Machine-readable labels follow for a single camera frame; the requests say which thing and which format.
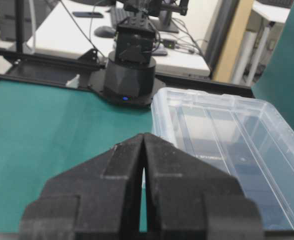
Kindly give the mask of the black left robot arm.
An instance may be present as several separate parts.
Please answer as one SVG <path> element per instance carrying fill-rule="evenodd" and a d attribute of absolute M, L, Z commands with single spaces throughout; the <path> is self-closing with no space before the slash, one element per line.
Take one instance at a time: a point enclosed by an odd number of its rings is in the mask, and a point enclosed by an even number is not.
<path fill-rule="evenodd" d="M 152 57 L 157 32 L 150 24 L 150 0 L 125 0 L 133 15 L 116 26 L 116 48 L 108 56 L 103 92 L 117 101 L 140 106 L 152 102 L 156 61 Z"/>

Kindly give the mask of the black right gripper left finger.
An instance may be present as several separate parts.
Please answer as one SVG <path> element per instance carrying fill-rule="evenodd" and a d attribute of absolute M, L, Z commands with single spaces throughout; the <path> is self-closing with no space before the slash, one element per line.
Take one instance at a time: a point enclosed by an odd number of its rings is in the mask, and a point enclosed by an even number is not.
<path fill-rule="evenodd" d="M 48 179 L 19 224 L 21 240 L 119 240 L 139 230 L 144 136 Z"/>

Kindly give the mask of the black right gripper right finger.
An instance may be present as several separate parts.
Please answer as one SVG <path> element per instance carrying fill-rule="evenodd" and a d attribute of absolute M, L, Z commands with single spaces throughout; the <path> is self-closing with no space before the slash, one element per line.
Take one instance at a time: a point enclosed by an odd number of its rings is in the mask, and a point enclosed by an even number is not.
<path fill-rule="evenodd" d="M 262 218 L 230 174 L 144 135 L 148 225 L 162 240 L 261 240 Z"/>

